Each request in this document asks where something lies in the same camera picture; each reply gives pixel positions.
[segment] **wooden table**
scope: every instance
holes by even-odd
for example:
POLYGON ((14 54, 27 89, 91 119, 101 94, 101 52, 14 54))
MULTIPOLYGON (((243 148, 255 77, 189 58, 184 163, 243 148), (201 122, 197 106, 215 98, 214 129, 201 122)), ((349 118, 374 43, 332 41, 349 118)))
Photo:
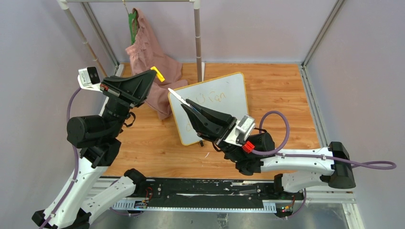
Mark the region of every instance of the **wooden table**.
MULTIPOLYGON (((229 64, 207 63, 205 79, 234 72, 245 76, 249 114, 260 122, 270 110, 282 112, 291 127, 289 141, 285 148, 318 148, 319 142, 312 121, 304 87, 295 64, 229 64)), ((194 63, 185 63, 183 79, 189 84, 197 82, 194 63)), ((124 77, 131 76, 129 65, 124 77)), ((147 104, 132 110, 137 119, 130 128, 118 136, 122 142, 120 152, 105 175, 122 176, 128 169, 135 168, 146 177, 194 177, 223 179, 273 179, 280 171, 244 176, 235 169, 235 164, 224 160, 224 154, 216 152, 211 143, 183 146, 171 116, 159 120, 157 113, 147 104)), ((276 145, 285 136, 282 119, 270 115, 264 128, 271 134, 276 145)))

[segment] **pink towel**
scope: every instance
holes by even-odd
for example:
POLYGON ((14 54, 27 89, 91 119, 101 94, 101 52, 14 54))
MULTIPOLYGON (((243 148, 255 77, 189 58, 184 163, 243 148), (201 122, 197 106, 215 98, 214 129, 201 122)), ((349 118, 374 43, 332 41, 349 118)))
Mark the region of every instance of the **pink towel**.
POLYGON ((150 89, 146 103, 158 112, 159 119, 165 119, 171 115, 169 104, 169 90, 167 88, 179 88, 188 85, 186 80, 180 80, 182 64, 163 53, 155 33, 145 18, 145 15, 137 10, 138 32, 135 43, 125 50, 129 55, 132 74, 136 75, 156 66, 162 73, 165 81, 160 82, 156 77, 150 89))

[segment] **yellow object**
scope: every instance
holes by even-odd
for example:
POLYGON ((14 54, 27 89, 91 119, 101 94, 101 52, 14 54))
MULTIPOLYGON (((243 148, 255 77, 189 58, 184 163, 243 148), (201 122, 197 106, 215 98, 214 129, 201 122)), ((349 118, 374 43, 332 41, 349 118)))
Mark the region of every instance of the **yellow object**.
POLYGON ((150 69, 156 71, 156 75, 157 75, 158 79, 159 79, 161 82, 164 81, 164 77, 163 77, 162 73, 159 72, 159 70, 156 68, 156 66, 153 66, 153 67, 151 67, 150 69))

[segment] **gray wall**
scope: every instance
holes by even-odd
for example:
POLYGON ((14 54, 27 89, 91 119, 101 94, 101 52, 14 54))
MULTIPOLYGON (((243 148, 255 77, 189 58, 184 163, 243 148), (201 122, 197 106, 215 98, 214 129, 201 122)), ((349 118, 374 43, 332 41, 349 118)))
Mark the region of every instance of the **gray wall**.
POLYGON ((405 1, 346 1, 308 67, 329 140, 356 161, 398 164, 354 170, 367 229, 404 227, 404 11, 405 1))
MULTIPOLYGON (((79 5, 72 11, 113 73, 79 5)), ((54 0, 1 1, 0 31, 1 228, 38 228, 32 214, 51 203, 74 167, 66 107, 77 70, 93 62, 54 0)), ((102 102, 101 93, 80 92, 72 114, 98 113, 102 102)))
MULTIPOLYGON (((335 0, 202 0, 202 60, 297 62, 305 58, 335 0)), ((127 12, 122 3, 92 3, 117 58, 128 61, 127 12)), ((140 8, 162 49, 180 61, 195 61, 190 3, 127 3, 140 8)))

